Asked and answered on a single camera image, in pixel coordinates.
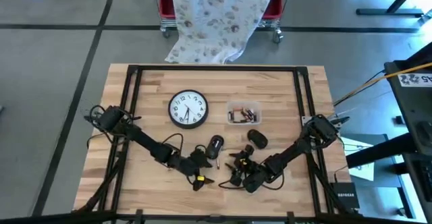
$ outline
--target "wooden table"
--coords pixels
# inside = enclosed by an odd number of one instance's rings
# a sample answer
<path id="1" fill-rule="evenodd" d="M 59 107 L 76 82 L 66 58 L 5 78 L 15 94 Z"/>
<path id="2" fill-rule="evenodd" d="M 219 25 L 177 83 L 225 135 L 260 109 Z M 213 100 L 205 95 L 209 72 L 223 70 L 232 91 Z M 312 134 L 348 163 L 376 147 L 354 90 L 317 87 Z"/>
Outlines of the wooden table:
<path id="1" fill-rule="evenodd" d="M 127 64 L 113 64 L 109 68 L 102 106 L 119 105 L 127 68 Z M 309 66 L 308 71 L 316 112 L 331 115 L 332 99 L 324 67 Z M 300 81 L 307 112 L 304 83 Z M 207 121 L 193 130 L 174 126 L 167 114 L 170 98 L 184 89 L 203 93 L 209 102 Z M 228 125 L 227 101 L 260 102 L 263 110 L 261 124 L 254 127 Z M 285 184 L 278 191 L 259 188 L 249 194 L 244 190 L 224 190 L 217 186 L 230 178 L 230 171 L 224 166 L 224 163 L 233 162 L 228 154 L 239 152 L 250 144 L 246 137 L 249 129 L 259 130 L 269 139 L 266 149 L 256 149 L 252 155 L 251 159 L 257 162 L 283 151 L 297 139 L 300 120 L 292 72 L 144 71 L 135 115 L 142 116 L 135 124 L 156 141 L 162 141 L 176 132 L 182 133 L 185 139 L 184 156 L 189 155 L 197 144 L 207 145 L 215 134 L 225 138 L 225 146 L 219 155 L 220 170 L 216 167 L 202 170 L 202 174 L 214 179 L 215 183 L 194 192 L 184 175 L 167 170 L 156 163 L 147 150 L 131 142 L 118 213 L 134 214 L 136 209 L 141 208 L 148 215 L 285 217 L 287 211 L 294 212 L 296 217 L 315 215 L 304 155 L 289 163 L 284 172 Z M 180 143 L 176 138 L 169 142 L 173 145 Z M 81 207 L 102 182 L 110 146 L 104 137 L 94 138 L 90 142 L 74 208 Z M 326 148 L 324 156 L 328 176 L 333 179 L 334 171 L 346 165 L 340 142 Z M 339 181 L 350 181 L 348 170 L 338 171 L 337 178 Z M 278 186 L 280 181 L 276 180 L 271 186 Z M 324 194 L 319 182 L 318 187 L 321 210 L 325 211 Z M 108 201 L 112 199 L 112 189 L 113 184 Z"/>

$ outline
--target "patterned cloth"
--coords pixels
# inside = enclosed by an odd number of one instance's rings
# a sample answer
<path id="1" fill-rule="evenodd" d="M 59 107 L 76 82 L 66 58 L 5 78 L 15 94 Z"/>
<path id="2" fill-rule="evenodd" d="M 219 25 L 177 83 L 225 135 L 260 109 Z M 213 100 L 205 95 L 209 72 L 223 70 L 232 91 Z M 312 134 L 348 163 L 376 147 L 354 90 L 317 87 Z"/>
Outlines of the patterned cloth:
<path id="1" fill-rule="evenodd" d="M 165 59 L 172 63 L 233 61 L 270 0 L 173 0 L 179 40 Z"/>

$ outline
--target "clock hand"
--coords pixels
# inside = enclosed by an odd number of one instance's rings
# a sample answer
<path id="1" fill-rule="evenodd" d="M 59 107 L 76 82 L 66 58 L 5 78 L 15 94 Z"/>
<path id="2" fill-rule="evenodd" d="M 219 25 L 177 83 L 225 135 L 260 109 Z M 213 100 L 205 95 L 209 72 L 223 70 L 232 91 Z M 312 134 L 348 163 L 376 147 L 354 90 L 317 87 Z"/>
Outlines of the clock hand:
<path id="1" fill-rule="evenodd" d="M 188 110 L 190 110 L 187 105 L 184 105 L 184 106 L 186 106 L 188 108 Z M 190 110 L 190 111 L 196 116 L 196 114 L 192 110 Z"/>
<path id="2" fill-rule="evenodd" d="M 186 110 L 186 113 L 184 114 L 183 118 L 186 119 L 187 114 L 189 113 L 189 108 Z"/>

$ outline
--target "computer mouse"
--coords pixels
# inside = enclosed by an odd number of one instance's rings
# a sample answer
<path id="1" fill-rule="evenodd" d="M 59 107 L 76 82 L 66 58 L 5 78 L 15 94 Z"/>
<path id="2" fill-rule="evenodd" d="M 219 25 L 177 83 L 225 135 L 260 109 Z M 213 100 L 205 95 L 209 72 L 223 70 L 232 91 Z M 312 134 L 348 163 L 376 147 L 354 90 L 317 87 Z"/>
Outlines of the computer mouse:
<path id="1" fill-rule="evenodd" d="M 222 136 L 215 135 L 210 139 L 209 145 L 205 149 L 205 155 L 209 159 L 216 159 L 219 155 L 219 151 L 223 146 L 223 138 Z"/>
<path id="2" fill-rule="evenodd" d="M 416 124 L 416 132 L 422 144 L 432 146 L 432 122 L 420 121 Z"/>
<path id="3" fill-rule="evenodd" d="M 258 130 L 249 130 L 248 140 L 255 144 L 259 149 L 264 149 L 269 143 L 268 139 Z"/>

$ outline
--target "white paper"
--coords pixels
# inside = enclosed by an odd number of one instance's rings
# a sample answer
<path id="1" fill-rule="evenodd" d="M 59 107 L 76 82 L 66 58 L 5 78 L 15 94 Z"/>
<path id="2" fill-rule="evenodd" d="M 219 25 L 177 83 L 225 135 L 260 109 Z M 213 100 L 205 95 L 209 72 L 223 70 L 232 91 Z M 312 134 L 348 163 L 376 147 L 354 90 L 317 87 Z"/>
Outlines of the white paper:
<path id="1" fill-rule="evenodd" d="M 357 140 L 351 140 L 348 138 L 342 137 L 342 141 L 345 144 L 345 155 L 351 155 L 352 153 L 356 153 L 360 150 L 373 146 L 372 144 L 367 144 L 364 142 L 359 142 Z M 361 177 L 363 179 L 373 181 L 374 174 L 374 163 L 368 163 L 362 166 L 354 167 L 349 170 L 350 175 L 354 175 L 356 177 Z"/>
<path id="2" fill-rule="evenodd" d="M 244 51 L 270 0 L 173 0 L 179 40 L 172 63 L 222 64 Z"/>

